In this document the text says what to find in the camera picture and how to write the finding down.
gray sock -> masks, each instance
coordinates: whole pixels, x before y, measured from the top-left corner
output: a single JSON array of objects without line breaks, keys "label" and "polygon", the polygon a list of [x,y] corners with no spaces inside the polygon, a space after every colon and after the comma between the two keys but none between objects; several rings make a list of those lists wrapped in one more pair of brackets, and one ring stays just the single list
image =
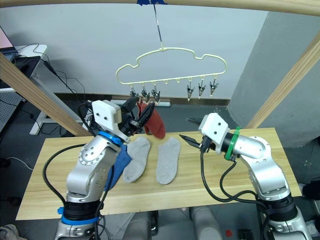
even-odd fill
[{"label": "gray sock", "polygon": [[158,162],[156,164],[156,180],[160,184],[169,184],[175,178],[178,169],[178,158],[181,144],[170,137],[158,146]]},{"label": "gray sock", "polygon": [[150,143],[145,137],[137,137],[134,142],[128,144],[127,153],[132,160],[123,170],[123,181],[133,183],[144,173],[149,150]]}]

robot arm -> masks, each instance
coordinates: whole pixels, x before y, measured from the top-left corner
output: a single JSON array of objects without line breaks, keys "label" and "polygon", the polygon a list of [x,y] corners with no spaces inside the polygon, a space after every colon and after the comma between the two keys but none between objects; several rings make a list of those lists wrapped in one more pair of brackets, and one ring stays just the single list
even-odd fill
[{"label": "robot arm", "polygon": [[294,204],[285,175],[273,160],[266,140],[258,136],[241,136],[238,129],[230,133],[228,124],[217,113],[204,116],[198,130],[203,135],[201,143],[181,137],[202,153],[209,149],[217,154],[223,152],[229,161],[240,157],[248,167],[259,201],[267,208],[268,225],[274,231],[270,240],[312,240],[302,214]]},{"label": "robot arm", "polygon": [[92,236],[102,204],[100,198],[108,179],[108,172],[114,165],[123,143],[129,137],[141,132],[153,113],[151,103],[135,119],[132,109],[138,97],[131,97],[121,108],[110,101],[92,102],[94,120],[102,127],[80,151],[74,169],[66,181],[66,203],[58,210],[62,214],[55,234],[55,240],[63,237]]}]

wooden table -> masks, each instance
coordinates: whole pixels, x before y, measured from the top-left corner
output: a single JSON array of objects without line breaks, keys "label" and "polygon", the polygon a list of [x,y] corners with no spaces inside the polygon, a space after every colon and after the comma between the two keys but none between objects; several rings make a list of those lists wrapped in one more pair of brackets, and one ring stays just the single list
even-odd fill
[{"label": "wooden table", "polygon": [[[137,134],[131,137],[131,140],[134,141],[137,137],[144,136],[151,143],[145,171],[134,183],[125,183],[121,177],[108,193],[102,214],[135,213],[220,203],[212,199],[203,186],[200,174],[200,152],[198,149],[189,146],[179,137],[179,134],[195,138],[198,142],[202,139],[200,133],[195,131],[167,133],[162,140],[144,134]],[[301,192],[296,178],[276,130],[274,128],[242,129],[240,134],[248,137],[259,136],[269,142],[273,159],[282,168],[292,196],[300,196]],[[161,185],[156,180],[158,145],[164,143],[170,137],[178,139],[181,143],[177,175],[170,184]],[[61,217],[57,214],[57,208],[61,207],[62,203],[44,183],[42,178],[43,166],[55,152],[71,145],[88,143],[91,139],[91,136],[84,136],[47,138],[45,140],[26,188],[16,217],[17,220],[55,219]],[[66,179],[68,173],[76,164],[79,150],[80,148],[75,148],[62,153],[51,162],[47,170],[49,181],[64,196],[67,191]],[[219,179],[232,163],[224,160],[223,155],[217,155],[213,151],[204,155],[204,161],[206,180],[211,190],[219,197],[224,197],[219,188]],[[248,177],[248,169],[241,160],[238,161],[235,169],[225,178],[224,186],[231,194],[236,194],[242,190],[253,190]],[[243,197],[253,199],[249,194]]]}]

gray floor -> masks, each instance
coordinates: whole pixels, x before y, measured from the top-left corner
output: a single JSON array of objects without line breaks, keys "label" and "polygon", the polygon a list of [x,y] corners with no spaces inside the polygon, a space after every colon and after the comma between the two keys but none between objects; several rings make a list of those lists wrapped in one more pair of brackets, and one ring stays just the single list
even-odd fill
[{"label": "gray floor", "polygon": [[[72,108],[77,106],[77,102],[68,101]],[[23,110],[31,112],[37,117],[37,110],[30,103],[22,103]],[[203,117],[211,112],[218,112],[228,122],[230,128],[235,128],[236,123],[230,117],[225,106],[205,106],[205,105],[173,105],[170,108],[157,107],[161,115],[167,132],[196,131],[197,126],[187,122],[186,118]],[[60,137],[59,128],[51,135],[39,134],[29,135],[29,131],[34,121],[30,116],[20,110],[16,110],[6,128],[0,134],[0,156],[1,158],[17,157],[26,161],[30,166],[34,166],[38,154],[41,150],[45,138]],[[43,132],[48,133],[56,127],[56,124],[45,124]],[[286,148],[286,155],[293,168],[296,179],[299,183],[307,183],[312,177],[318,177],[320,169],[320,146],[316,141],[299,148]],[[1,199],[8,196],[22,197],[27,187],[31,171],[19,162],[12,160],[9,168],[0,168],[0,194]],[[303,197],[295,198],[297,205],[302,210],[306,221],[315,217],[315,211],[310,201]],[[48,220],[24,220],[15,221],[19,207],[11,206],[7,202],[0,205],[0,226],[5,224],[15,224],[20,235],[28,240],[52,239],[55,233],[58,219]],[[252,229],[257,236],[258,221],[256,207],[245,203],[230,203],[213,205],[211,209],[217,217],[222,233],[231,230],[231,237],[228,240],[236,240],[237,229]],[[112,239],[121,239],[132,214],[118,214],[107,216],[107,228]],[[188,209],[170,209],[159,211],[159,233],[153,237],[154,240],[194,240],[192,222],[189,219]]]}]

wall baseboard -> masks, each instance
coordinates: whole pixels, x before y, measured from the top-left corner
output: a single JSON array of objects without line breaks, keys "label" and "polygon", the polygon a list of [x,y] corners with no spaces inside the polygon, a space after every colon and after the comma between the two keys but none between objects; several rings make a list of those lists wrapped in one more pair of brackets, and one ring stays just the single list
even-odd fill
[{"label": "wall baseboard", "polygon": [[[129,95],[110,95],[110,94],[72,94],[72,93],[55,93],[61,100],[80,100],[86,99],[91,101],[96,100],[127,100]],[[227,106],[230,102],[230,99],[214,99],[214,98],[192,98],[190,101],[186,97],[162,97],[161,101],[170,102],[171,104],[179,105],[215,105],[215,106]]]}]

